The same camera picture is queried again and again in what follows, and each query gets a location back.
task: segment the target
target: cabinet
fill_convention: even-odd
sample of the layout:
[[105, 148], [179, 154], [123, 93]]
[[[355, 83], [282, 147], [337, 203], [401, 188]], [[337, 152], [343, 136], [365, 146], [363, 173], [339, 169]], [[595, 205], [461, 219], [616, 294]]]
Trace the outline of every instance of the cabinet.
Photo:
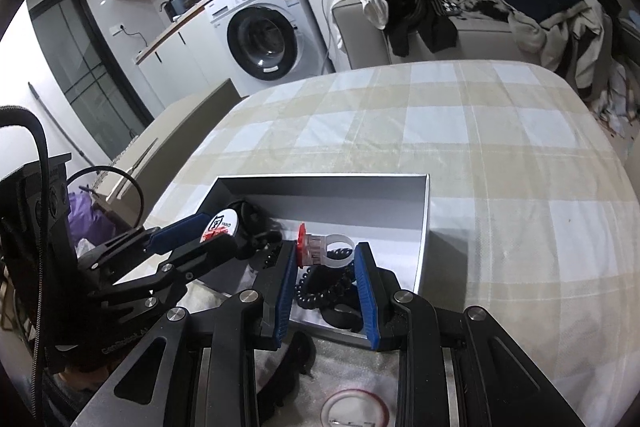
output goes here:
[[182, 26], [179, 33], [210, 86], [217, 86], [231, 76], [229, 52], [225, 52], [204, 10]]
[[209, 86], [178, 32], [140, 62], [140, 70], [165, 106]]

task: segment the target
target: white box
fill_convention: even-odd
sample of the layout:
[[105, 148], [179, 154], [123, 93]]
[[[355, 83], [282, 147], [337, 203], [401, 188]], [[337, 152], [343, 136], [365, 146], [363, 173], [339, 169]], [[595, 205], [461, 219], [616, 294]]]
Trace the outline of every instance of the white box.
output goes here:
[[[285, 239], [295, 240], [304, 221], [307, 233], [341, 233], [356, 244], [367, 241], [379, 267], [392, 270], [402, 288], [420, 293], [429, 237], [429, 188], [429, 176], [422, 174], [220, 176], [198, 211], [214, 215], [232, 201], [246, 199], [282, 225]], [[253, 283], [255, 274], [248, 264], [232, 259], [200, 281], [233, 295]], [[290, 318], [315, 335], [369, 346], [364, 334], [337, 330], [319, 311], [303, 310], [295, 302]]]

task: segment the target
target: tablecloth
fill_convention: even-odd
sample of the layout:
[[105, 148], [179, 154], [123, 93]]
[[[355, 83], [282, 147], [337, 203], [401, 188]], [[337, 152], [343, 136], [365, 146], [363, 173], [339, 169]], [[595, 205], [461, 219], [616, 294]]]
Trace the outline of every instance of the tablecloth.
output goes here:
[[265, 89], [207, 136], [147, 225], [194, 212], [219, 174], [285, 172], [429, 173], [424, 296], [487, 308], [588, 426], [615, 425], [638, 393], [640, 206], [562, 78], [470, 60]]

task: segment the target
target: washing machine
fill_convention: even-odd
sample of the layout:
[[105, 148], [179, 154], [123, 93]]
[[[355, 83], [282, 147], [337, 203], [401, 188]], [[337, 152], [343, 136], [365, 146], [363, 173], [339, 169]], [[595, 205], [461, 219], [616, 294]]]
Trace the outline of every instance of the washing machine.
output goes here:
[[307, 0], [213, 0], [206, 11], [240, 96], [334, 71]]

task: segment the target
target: clear plastic object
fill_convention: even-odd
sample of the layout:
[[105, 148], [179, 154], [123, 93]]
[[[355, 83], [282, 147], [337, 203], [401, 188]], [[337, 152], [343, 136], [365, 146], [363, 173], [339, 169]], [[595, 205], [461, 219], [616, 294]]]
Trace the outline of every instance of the clear plastic object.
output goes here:
[[[332, 250], [329, 246], [337, 243], [349, 245], [351, 254], [344, 259], [329, 258], [326, 254], [328, 250]], [[342, 268], [353, 261], [354, 248], [354, 242], [341, 233], [332, 233], [330, 235], [306, 233], [304, 223], [302, 223], [298, 229], [298, 247], [296, 253], [298, 254], [298, 266], [301, 268], [314, 264], [324, 264], [329, 268]]]

